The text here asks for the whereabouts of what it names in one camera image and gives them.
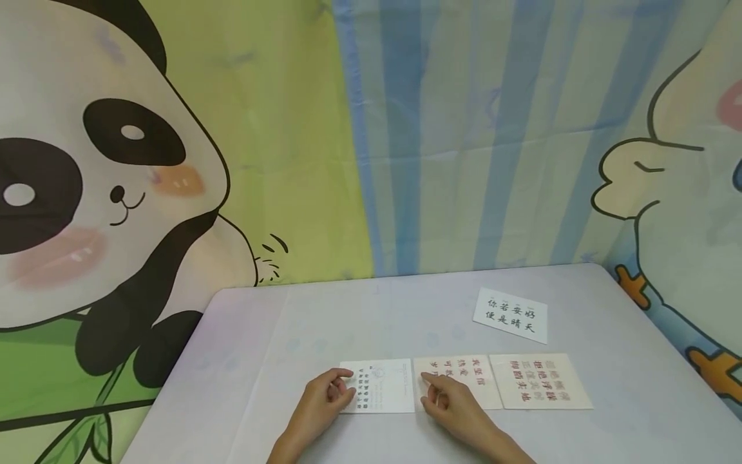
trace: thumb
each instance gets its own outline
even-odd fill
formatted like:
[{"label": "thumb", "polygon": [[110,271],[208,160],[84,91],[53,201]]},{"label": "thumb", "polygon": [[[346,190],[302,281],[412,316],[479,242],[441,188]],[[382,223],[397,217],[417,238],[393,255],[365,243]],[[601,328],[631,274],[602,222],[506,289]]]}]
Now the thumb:
[{"label": "thumb", "polygon": [[420,398],[420,401],[422,402],[422,407],[425,408],[425,412],[428,416],[434,418],[438,422],[444,420],[446,411],[439,408],[436,403],[430,401],[430,398],[423,396]]},{"label": "thumb", "polygon": [[355,387],[348,388],[345,390],[345,393],[340,395],[340,397],[332,402],[332,406],[335,407],[335,410],[342,411],[345,409],[346,406],[350,404],[350,402],[353,400],[353,397],[355,396]]}]

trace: panda eye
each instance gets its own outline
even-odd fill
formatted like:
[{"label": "panda eye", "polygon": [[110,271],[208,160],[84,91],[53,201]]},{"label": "panda eye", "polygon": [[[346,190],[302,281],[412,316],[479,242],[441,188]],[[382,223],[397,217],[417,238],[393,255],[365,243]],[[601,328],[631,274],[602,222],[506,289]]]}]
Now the panda eye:
[{"label": "panda eye", "polygon": [[0,255],[58,235],[82,198],[82,175],[60,148],[33,139],[0,139]]},{"label": "panda eye", "polygon": [[732,184],[739,192],[742,192],[742,160],[737,163],[734,174],[732,174]]},{"label": "panda eye", "polygon": [[186,147],[172,126],[138,103],[96,100],[82,121],[98,151],[116,163],[176,166],[186,160]]}]

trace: table surface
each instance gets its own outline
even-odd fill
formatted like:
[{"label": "table surface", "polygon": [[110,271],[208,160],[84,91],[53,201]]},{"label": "table surface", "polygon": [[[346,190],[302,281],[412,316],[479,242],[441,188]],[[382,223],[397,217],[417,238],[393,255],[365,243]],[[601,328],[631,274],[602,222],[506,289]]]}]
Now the table surface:
[{"label": "table surface", "polygon": [[[548,345],[472,322],[480,287],[548,304]],[[122,464],[264,463],[344,360],[568,353],[595,409],[488,411],[538,463],[740,463],[742,424],[596,264],[229,289]],[[477,463],[423,413],[342,415],[303,463]]]}]

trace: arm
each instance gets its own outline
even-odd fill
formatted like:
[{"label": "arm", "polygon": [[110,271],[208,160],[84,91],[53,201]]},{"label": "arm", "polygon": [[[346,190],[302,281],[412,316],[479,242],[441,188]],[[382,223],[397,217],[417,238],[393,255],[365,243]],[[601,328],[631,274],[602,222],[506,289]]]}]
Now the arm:
[{"label": "arm", "polygon": [[347,369],[330,369],[306,384],[296,410],[278,437],[268,464],[295,464],[353,400],[355,388],[346,388],[342,377],[351,377]]},{"label": "arm", "polygon": [[430,383],[427,396],[420,398],[425,412],[453,436],[495,464],[536,464],[492,422],[469,387],[446,376],[422,377]]}]

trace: white card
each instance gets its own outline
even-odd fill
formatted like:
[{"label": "white card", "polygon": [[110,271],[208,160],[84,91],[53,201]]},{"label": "white card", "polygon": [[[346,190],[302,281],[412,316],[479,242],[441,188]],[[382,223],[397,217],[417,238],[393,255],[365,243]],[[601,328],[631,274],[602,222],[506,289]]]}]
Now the white card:
[{"label": "white card", "polygon": [[466,384],[482,409],[502,409],[500,393],[497,390],[495,376],[490,367],[490,360],[486,354],[467,356],[440,356],[436,358],[413,359],[415,369],[415,387],[418,401],[415,409],[423,411],[419,401],[421,396],[427,395],[429,384],[420,377],[423,372],[433,375],[449,376]]},{"label": "white card", "polygon": [[507,293],[479,289],[473,320],[546,344],[547,306]]},{"label": "white card", "polygon": [[409,359],[345,361],[343,369],[353,371],[345,379],[355,387],[355,398],[343,409],[345,414],[386,414],[415,412],[413,369]]},{"label": "white card", "polygon": [[490,355],[505,409],[592,409],[563,353]]}]

